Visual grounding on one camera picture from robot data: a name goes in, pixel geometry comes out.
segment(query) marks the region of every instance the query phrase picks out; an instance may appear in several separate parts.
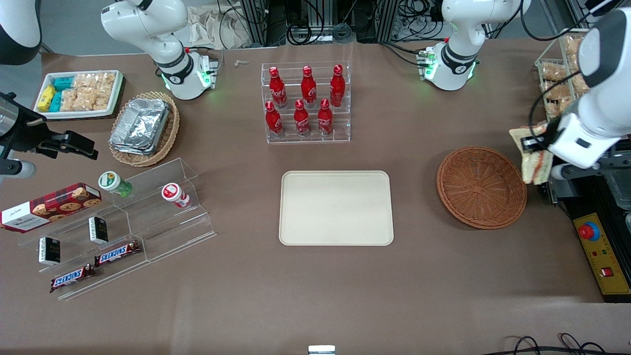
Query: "coca-cola bottle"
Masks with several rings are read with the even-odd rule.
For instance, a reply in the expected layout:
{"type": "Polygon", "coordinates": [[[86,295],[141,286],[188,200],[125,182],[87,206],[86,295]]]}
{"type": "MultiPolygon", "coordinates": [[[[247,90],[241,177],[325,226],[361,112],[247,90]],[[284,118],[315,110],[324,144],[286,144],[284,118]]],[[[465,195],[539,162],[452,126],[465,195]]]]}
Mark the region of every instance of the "coca-cola bottle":
{"type": "Polygon", "coordinates": [[[296,121],[298,136],[306,137],[311,134],[309,112],[305,110],[305,103],[300,99],[296,100],[296,111],[293,112],[293,119],[296,121]]]}
{"type": "Polygon", "coordinates": [[[317,127],[322,136],[329,136],[333,133],[333,112],[329,108],[328,99],[320,101],[320,111],[317,113],[317,127]]]}
{"type": "Polygon", "coordinates": [[[280,121],[280,113],[274,107],[274,102],[267,101],[265,103],[265,121],[269,127],[269,133],[272,138],[282,138],[285,135],[283,123],[280,121]]]}
{"type": "Polygon", "coordinates": [[[272,100],[278,109],[287,107],[287,92],[285,91],[285,83],[278,75],[278,68],[273,66],[269,69],[269,91],[272,93],[272,100]]]}
{"type": "Polygon", "coordinates": [[[346,81],[342,77],[342,65],[335,64],[333,67],[333,77],[331,78],[331,105],[333,107],[342,106],[346,81]]]}
{"type": "Polygon", "coordinates": [[[305,101],[305,107],[313,109],[316,107],[316,81],[314,80],[311,67],[306,65],[302,68],[302,98],[305,101]]]}

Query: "small bottle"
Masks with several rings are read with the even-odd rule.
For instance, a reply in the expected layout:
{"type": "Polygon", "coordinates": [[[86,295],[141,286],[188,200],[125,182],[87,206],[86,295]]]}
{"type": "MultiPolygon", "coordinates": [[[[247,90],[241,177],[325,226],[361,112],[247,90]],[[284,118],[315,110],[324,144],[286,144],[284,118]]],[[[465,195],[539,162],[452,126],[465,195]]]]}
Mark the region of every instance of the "small bottle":
{"type": "Polygon", "coordinates": [[[101,174],[98,179],[98,187],[109,193],[115,193],[121,197],[127,197],[131,194],[132,186],[123,180],[120,175],[114,171],[106,171],[101,174]]]}
{"type": "Polygon", "coordinates": [[[285,83],[278,75],[278,68],[273,66],[269,69],[269,91],[272,93],[272,100],[276,103],[279,110],[287,108],[287,92],[285,91],[285,83]]]}
{"type": "Polygon", "coordinates": [[[305,107],[313,109],[316,107],[316,81],[312,76],[311,67],[306,65],[302,68],[302,83],[300,83],[302,89],[302,98],[305,101],[305,107]]]}
{"type": "Polygon", "coordinates": [[[307,137],[311,134],[309,112],[305,110],[305,103],[300,99],[296,100],[296,111],[293,112],[293,119],[296,121],[298,136],[307,137]]]}
{"type": "Polygon", "coordinates": [[[162,197],[174,205],[184,208],[191,202],[191,197],[176,183],[168,183],[162,188],[162,197]]]}
{"type": "Polygon", "coordinates": [[[333,112],[329,108],[329,101],[320,101],[320,111],[317,113],[317,127],[322,136],[329,136],[333,133],[333,112]]]}
{"type": "Polygon", "coordinates": [[[272,138],[282,138],[285,135],[283,123],[280,121],[280,113],[274,107],[274,102],[267,101],[265,103],[265,121],[268,124],[269,132],[272,138]]]}
{"type": "Polygon", "coordinates": [[[331,106],[342,106],[344,99],[344,91],[346,90],[346,81],[342,77],[342,65],[335,64],[333,67],[333,77],[331,78],[331,106]]]}

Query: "round wicker basket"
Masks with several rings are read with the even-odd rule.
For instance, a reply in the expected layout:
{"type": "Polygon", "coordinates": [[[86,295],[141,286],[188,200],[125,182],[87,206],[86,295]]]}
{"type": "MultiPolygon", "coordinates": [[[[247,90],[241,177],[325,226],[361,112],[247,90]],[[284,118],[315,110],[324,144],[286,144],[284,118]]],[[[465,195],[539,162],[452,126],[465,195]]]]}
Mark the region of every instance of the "round wicker basket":
{"type": "Polygon", "coordinates": [[[440,164],[436,180],[445,207],[476,228],[506,227],[526,208],[521,173],[508,158],[489,148],[453,151],[440,164]]]}
{"type": "MultiPolygon", "coordinates": [[[[168,104],[170,105],[170,110],[169,110],[168,118],[167,118],[168,121],[164,129],[162,130],[162,135],[160,137],[160,142],[158,144],[158,148],[156,149],[156,152],[152,155],[123,153],[123,152],[119,152],[118,150],[115,150],[111,145],[110,145],[110,151],[112,152],[112,155],[114,156],[114,158],[116,158],[116,160],[118,160],[119,162],[133,165],[136,167],[145,167],[145,166],[156,164],[157,162],[164,159],[167,156],[169,150],[171,150],[171,148],[173,147],[173,143],[175,142],[175,136],[177,136],[177,130],[180,128],[180,114],[177,111],[177,107],[175,106],[175,102],[173,102],[173,99],[171,99],[168,95],[164,93],[146,92],[146,93],[141,93],[140,95],[136,96],[134,99],[138,99],[138,98],[161,99],[165,102],[168,102],[168,104]]],[[[119,111],[118,115],[116,116],[116,120],[114,121],[112,132],[114,132],[114,130],[116,129],[116,126],[121,120],[122,113],[125,111],[125,109],[127,108],[130,102],[131,100],[127,102],[125,106],[119,111]]]]}

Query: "brown table surface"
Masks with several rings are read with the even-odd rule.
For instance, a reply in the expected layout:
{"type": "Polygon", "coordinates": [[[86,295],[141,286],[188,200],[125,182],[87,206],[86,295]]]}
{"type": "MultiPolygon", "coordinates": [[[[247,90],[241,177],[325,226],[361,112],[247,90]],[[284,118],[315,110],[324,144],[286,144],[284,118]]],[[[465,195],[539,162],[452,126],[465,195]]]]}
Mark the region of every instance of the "brown table surface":
{"type": "MultiPolygon", "coordinates": [[[[557,333],[631,352],[631,306],[604,304],[572,223],[532,187],[526,211],[496,231],[470,228],[439,200],[440,161],[466,145],[519,164],[507,133],[538,95],[534,60],[546,43],[489,40],[461,90],[442,92],[379,45],[229,51],[217,89],[177,101],[175,147],[217,236],[70,301],[57,301],[19,234],[0,236],[0,349],[8,354],[476,354],[510,349],[514,335],[560,346],[557,333]],[[249,61],[235,68],[236,59],[249,61]],[[270,146],[261,63],[349,59],[349,143],[270,146]],[[394,242],[386,247],[288,247],[278,240],[281,177],[289,170],[383,170],[394,242]]],[[[123,99],[165,91],[147,55],[44,55],[44,71],[119,69],[123,99]]],[[[540,119],[543,110],[538,112],[540,119]]],[[[51,123],[95,140],[94,162],[18,153],[31,179],[5,179],[0,208],[103,171],[142,171],[112,158],[111,120],[51,123]]],[[[317,228],[315,221],[305,227],[317,228]]]]}

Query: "bottle cap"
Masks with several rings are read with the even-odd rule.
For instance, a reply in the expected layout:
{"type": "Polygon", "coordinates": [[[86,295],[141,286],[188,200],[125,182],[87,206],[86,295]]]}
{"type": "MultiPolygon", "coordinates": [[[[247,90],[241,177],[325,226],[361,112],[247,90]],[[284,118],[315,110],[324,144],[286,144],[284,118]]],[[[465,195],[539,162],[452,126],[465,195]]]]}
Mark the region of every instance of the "bottle cap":
{"type": "Polygon", "coordinates": [[[98,179],[98,187],[105,191],[116,190],[120,184],[121,176],[114,171],[106,171],[101,174],[101,177],[98,179]]]}
{"type": "Polygon", "coordinates": [[[182,188],[178,184],[169,183],[162,188],[162,197],[164,197],[166,201],[175,202],[180,199],[181,195],[182,188]]]}

